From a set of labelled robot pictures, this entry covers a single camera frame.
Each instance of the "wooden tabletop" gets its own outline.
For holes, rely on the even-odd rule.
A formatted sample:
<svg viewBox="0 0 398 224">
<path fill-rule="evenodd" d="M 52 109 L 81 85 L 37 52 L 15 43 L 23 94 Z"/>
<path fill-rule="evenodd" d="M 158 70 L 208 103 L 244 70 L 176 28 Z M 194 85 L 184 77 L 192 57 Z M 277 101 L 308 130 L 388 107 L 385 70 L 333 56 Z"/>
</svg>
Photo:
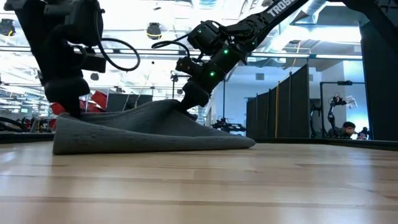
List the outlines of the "wooden tabletop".
<svg viewBox="0 0 398 224">
<path fill-rule="evenodd" d="M 258 144 L 53 156 L 0 145 L 0 223 L 398 223 L 398 152 Z"/>
</svg>

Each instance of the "wood grain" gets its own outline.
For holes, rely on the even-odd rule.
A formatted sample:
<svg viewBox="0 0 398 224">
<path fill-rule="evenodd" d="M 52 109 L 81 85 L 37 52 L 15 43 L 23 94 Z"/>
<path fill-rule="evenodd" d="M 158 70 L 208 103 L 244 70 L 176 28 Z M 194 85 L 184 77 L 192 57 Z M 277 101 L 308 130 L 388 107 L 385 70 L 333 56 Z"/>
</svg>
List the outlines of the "wood grain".
<svg viewBox="0 0 398 224">
<path fill-rule="evenodd" d="M 398 153 L 258 144 L 53 156 L 0 145 L 1 223 L 396 223 Z"/>
</svg>

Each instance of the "man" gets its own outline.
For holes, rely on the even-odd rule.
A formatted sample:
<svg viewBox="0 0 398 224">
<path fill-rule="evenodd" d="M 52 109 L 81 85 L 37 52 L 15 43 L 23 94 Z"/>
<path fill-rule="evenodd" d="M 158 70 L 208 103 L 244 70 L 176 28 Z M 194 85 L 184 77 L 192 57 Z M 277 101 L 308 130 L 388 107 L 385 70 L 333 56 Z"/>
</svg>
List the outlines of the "man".
<svg viewBox="0 0 398 224">
<path fill-rule="evenodd" d="M 355 134 L 355 124 L 352 122 L 345 122 L 342 128 L 335 128 L 335 133 L 333 133 L 332 129 L 329 129 L 328 135 L 333 138 L 350 138 L 353 134 Z"/>
</svg>

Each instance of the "gray fabric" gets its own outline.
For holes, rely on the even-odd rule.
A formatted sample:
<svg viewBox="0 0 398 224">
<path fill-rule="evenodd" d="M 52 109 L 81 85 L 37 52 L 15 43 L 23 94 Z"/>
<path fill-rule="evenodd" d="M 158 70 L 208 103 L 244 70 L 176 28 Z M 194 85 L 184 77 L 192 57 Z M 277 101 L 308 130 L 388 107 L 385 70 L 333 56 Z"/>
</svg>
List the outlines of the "gray fabric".
<svg viewBox="0 0 398 224">
<path fill-rule="evenodd" d="M 252 139 L 202 126 L 163 100 L 119 113 L 57 118 L 53 153 L 96 154 L 245 149 Z"/>
</svg>

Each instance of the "ceiling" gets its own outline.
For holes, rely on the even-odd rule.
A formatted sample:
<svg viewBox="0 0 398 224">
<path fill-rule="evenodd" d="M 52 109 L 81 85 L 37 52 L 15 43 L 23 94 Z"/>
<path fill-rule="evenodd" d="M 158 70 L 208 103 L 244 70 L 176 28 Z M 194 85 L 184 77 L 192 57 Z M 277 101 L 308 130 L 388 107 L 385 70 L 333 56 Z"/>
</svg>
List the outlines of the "ceiling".
<svg viewBox="0 0 398 224">
<path fill-rule="evenodd" d="M 113 37 L 125 40 L 137 49 L 150 49 L 156 41 L 151 40 L 146 35 L 146 29 L 150 22 L 158 22 L 162 29 L 161 40 L 173 40 L 190 32 L 200 21 L 214 20 L 227 26 L 235 24 L 246 16 L 260 12 L 265 9 L 261 3 L 269 0 L 181 0 L 181 1 L 151 1 L 151 0 L 99 0 L 101 7 L 106 13 L 104 19 L 103 37 Z M 0 35 L 0 46 L 26 46 L 28 43 L 21 30 L 17 18 L 13 12 L 0 10 L 0 18 L 14 19 L 16 35 L 7 37 Z M 331 4 L 322 10 L 319 15 L 317 26 L 350 26 L 355 28 L 361 14 L 354 12 L 341 4 Z M 274 37 L 280 35 L 278 27 L 273 29 L 257 51 L 266 49 Z M 290 36 L 291 40 L 298 38 L 297 33 Z M 186 40 L 182 41 L 192 48 Z M 330 40 L 302 39 L 300 46 L 287 42 L 280 49 L 281 52 L 292 53 L 319 53 L 319 54 L 345 54 L 361 55 L 359 42 L 342 43 Z M 120 45 L 105 42 L 105 48 L 121 48 Z M 179 49 L 179 46 L 169 45 L 164 49 Z M 104 86 L 125 86 L 126 93 L 151 94 L 151 86 L 155 86 L 159 98 L 170 96 L 172 82 L 170 81 L 170 71 L 175 68 L 175 59 L 170 58 L 145 58 L 140 67 L 131 73 L 124 73 L 116 70 L 111 65 L 107 66 L 107 72 L 99 75 L 98 81 L 90 79 L 92 72 L 84 71 L 85 79 L 94 90 L 107 91 Z M 0 52 L 2 67 L 0 68 L 1 80 L 8 83 L 40 84 L 36 78 L 38 69 L 35 59 L 28 54 Z M 128 67 L 134 65 L 134 58 L 115 59 L 118 65 Z M 272 60 L 262 58 L 250 64 L 252 67 L 291 67 L 294 60 L 286 58 L 284 60 Z M 296 60 L 295 66 L 299 67 L 306 63 L 306 60 Z M 322 70 L 333 64 L 331 60 L 311 60 L 310 66 Z M 176 83 L 176 88 L 181 88 L 186 82 L 186 78 L 180 78 Z M 40 96 L 38 88 L 25 88 L 25 93 Z"/>
</svg>

